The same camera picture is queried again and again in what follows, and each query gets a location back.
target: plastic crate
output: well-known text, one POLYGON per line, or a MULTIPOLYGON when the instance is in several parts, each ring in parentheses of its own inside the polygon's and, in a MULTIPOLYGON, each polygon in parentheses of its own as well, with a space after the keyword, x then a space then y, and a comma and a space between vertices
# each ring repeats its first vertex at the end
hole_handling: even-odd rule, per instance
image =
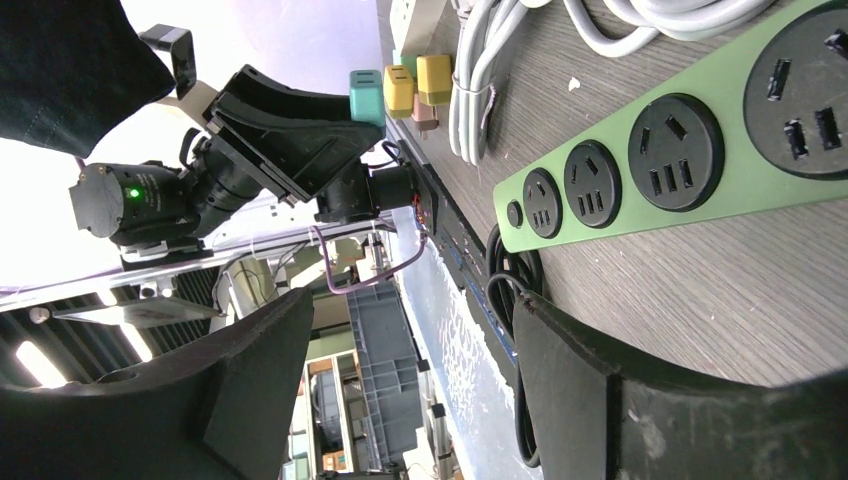
POLYGON ((336 395, 333 372, 321 372, 313 377, 312 389, 315 419, 321 426, 328 445, 342 445, 342 422, 339 414, 339 398, 336 395))
POLYGON ((415 429, 424 422, 418 394, 418 356, 394 283, 347 295, 362 372, 373 468, 396 462, 417 448, 415 429))

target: coiled white cable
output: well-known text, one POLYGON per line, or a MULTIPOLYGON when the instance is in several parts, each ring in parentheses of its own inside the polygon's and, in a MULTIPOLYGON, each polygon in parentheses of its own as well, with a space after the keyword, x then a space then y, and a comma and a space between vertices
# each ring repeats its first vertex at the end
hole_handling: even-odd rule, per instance
MULTIPOLYGON (((477 165, 485 152, 488 109, 492 106, 494 60, 527 13, 519 0, 478 0, 460 30, 450 104, 450 144, 454 155, 477 165)), ((538 7, 544 0, 522 0, 538 7)), ((663 33, 682 41, 702 40, 731 30, 759 15, 774 0, 604 0, 619 19, 636 27, 621 39, 601 33, 582 0, 564 0, 577 32, 596 53, 623 57, 663 33)))
POLYGON ((518 27, 527 7, 518 0, 479 0, 460 31, 451 95, 451 150, 477 165, 486 145, 484 119, 493 101, 494 60, 518 27))
POLYGON ((759 15, 774 0, 604 0, 621 20, 637 27, 614 40, 595 26, 581 0, 564 0, 577 32, 596 53, 623 57, 663 33, 682 41, 702 40, 731 30, 759 15))

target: wooden table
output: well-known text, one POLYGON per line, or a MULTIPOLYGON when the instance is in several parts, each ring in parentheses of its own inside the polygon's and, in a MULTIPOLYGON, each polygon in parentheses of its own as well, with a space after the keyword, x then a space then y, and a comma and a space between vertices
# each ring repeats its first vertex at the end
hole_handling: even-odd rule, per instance
MULTIPOLYGON (((607 32, 629 30, 601 0, 586 3, 607 32)), ((788 3, 778 1, 766 14, 788 3)), ((377 4, 389 64, 391 0, 377 4)), ((454 54, 458 28, 448 3, 429 53, 454 54)), ((419 145, 485 239, 495 224, 498 182, 738 33, 685 44, 661 37, 624 59, 607 59, 585 46, 555 0, 531 11, 514 37, 482 168, 451 153, 446 108, 439 111, 443 127, 419 145), (581 86, 569 92, 572 77, 581 86)), ((584 322, 684 366, 772 385, 848 363, 847 245, 848 201, 838 201, 541 255, 555 303, 584 322)))

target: power outlet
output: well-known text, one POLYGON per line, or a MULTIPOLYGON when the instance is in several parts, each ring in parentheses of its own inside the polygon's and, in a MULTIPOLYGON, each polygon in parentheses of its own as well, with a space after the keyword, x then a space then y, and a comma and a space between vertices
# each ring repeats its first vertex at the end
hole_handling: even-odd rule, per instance
POLYGON ((542 238, 554 238, 562 226, 562 197, 554 177, 537 168, 524 178, 524 212, 530 228, 542 238))
POLYGON ((745 126, 757 150, 793 175, 848 178, 848 6, 800 16, 760 54, 745 87, 745 126))
POLYGON ((389 24, 400 55, 427 52, 447 0, 393 0, 389 24))
POLYGON ((621 207, 621 174, 615 158, 600 142, 579 143, 565 161, 565 198, 583 225, 604 228, 621 207))
POLYGON ((646 106, 630 131, 630 174, 639 193, 672 212, 698 208, 724 169, 724 140, 709 108, 690 95, 664 95, 646 106))

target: ceiling light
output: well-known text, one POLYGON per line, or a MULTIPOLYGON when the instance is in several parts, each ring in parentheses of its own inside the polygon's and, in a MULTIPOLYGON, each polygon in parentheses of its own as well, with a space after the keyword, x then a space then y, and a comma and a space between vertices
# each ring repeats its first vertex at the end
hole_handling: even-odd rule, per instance
POLYGON ((107 307, 114 307, 118 304, 118 299, 115 298, 115 294, 113 294, 112 290, 109 290, 108 288, 97 292, 97 296, 100 297, 100 302, 107 307))
POLYGON ((62 372, 44 355, 34 343, 26 341, 15 352, 18 360, 29 370, 29 373, 46 388, 58 388, 68 383, 62 372))
POLYGON ((227 305, 227 320, 225 325, 230 326, 234 323, 236 323, 236 309, 233 306, 233 302, 230 302, 229 305, 227 305))
POLYGON ((149 362, 153 359, 153 353, 150 351, 147 344, 144 343, 144 339, 141 338, 141 335, 134 326, 129 323, 122 323, 121 331, 124 332, 124 336, 127 338, 127 341, 130 342, 130 345, 132 345, 135 353, 142 362, 149 362))

